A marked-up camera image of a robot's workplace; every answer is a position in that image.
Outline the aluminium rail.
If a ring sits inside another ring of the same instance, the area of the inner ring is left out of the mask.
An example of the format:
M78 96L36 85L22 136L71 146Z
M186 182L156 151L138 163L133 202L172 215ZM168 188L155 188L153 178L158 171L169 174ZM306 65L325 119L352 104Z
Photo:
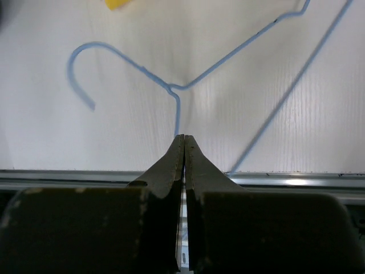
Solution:
M141 176L134 171L1 171L1 190L30 187L125 187ZM231 177L252 191L327 193L348 205L364 205L364 175L361 174L250 174Z

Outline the yellow shorts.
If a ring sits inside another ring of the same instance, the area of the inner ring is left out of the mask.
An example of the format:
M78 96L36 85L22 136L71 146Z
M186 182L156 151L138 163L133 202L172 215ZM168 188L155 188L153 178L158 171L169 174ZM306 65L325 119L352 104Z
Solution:
M104 0L105 5L111 11L121 9L131 2L132 2L132 0Z

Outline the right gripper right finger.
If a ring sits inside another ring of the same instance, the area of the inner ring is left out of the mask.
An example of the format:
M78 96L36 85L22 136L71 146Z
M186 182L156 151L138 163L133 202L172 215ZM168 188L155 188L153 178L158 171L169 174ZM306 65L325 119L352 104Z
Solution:
M185 137L189 267L194 273L363 273L344 205L327 194L252 192Z

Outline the blue hanger of olive shorts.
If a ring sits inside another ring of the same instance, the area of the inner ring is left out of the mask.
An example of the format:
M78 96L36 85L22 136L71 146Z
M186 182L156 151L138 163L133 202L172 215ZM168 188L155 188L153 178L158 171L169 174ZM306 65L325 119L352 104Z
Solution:
M133 61L130 57L122 53L120 50L118 50L116 47L107 44L105 42L87 42L79 47L77 47L69 56L67 64L66 64L66 77L68 80L68 83L74 93L80 98L80 100L92 111L95 110L96 102L87 94L87 92L82 88L82 86L79 84L79 82L76 79L75 75L75 61L78 55L88 49L94 49L94 48L101 48L105 49L113 54L115 54L117 57L121 58L123 61L127 62L129 65L131 65L133 68L135 68L137 71L145 75L148 79L150 79L154 84L160 86L163 90L167 92L168 95L170 95L176 103L176 115L175 115L175 129L174 129L174 136L177 136L179 134L180 130L180 121L181 121L181 99L178 94L174 92L174 90L178 91L185 91L193 86L195 86L197 83L201 82L204 78L206 78L209 74L211 74L213 71L218 69L220 66L222 66L224 63L226 63L229 59L231 59L233 56L238 54L241 50L243 50L245 47L253 43L256 39L258 39L260 36L264 35L264 33L271 30L275 25L279 24L280 22L293 18L293 17L300 17L302 16L308 6L310 4L310 1L305 1L302 8L299 11L290 11L283 13L279 15L275 20L270 22L268 25L266 25L264 28L262 28L260 31L258 31L256 34L251 36L248 40L237 46L235 49L233 49L231 52L226 54L224 57L222 57L219 61L211 65L208 69L206 69L204 72L202 72L199 76L197 76L194 80L187 83L186 85L178 85L175 83L167 83L162 78L157 76L156 74L152 73L145 67L137 64L135 61ZM250 152L253 150L253 148L257 145L260 138L264 135L265 131L268 129L274 118L277 116L277 114L281 111L282 107L288 100L289 96L292 94L302 77L305 75L313 61L316 59L317 55L320 53L321 49L324 47L324 45L327 43L329 37L333 33L333 31L336 29L337 25L342 20L343 16L347 12L348 8L351 6L352 1L346 1L342 8L339 10L339 13L336 15L326 32L324 33L323 37L320 39L316 47L314 48L313 52L310 54L307 61L304 63L303 67L300 69L299 73L295 76L294 80L290 84L289 88L285 93L282 95L281 99L278 101L277 105L273 108L269 116L265 119L265 121L262 123L261 127L257 131L257 133L253 136L249 144L246 146L246 148L243 150L242 154L236 161L236 163L233 165L231 170L227 173L228 177L233 177L235 174L237 174L239 167L242 165L242 163L245 161L245 159L248 157Z

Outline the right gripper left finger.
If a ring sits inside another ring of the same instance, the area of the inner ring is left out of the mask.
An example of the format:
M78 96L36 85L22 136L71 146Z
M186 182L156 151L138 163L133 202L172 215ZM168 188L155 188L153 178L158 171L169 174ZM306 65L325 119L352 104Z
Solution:
M2 273L176 273L184 135L124 188L28 188L1 218Z

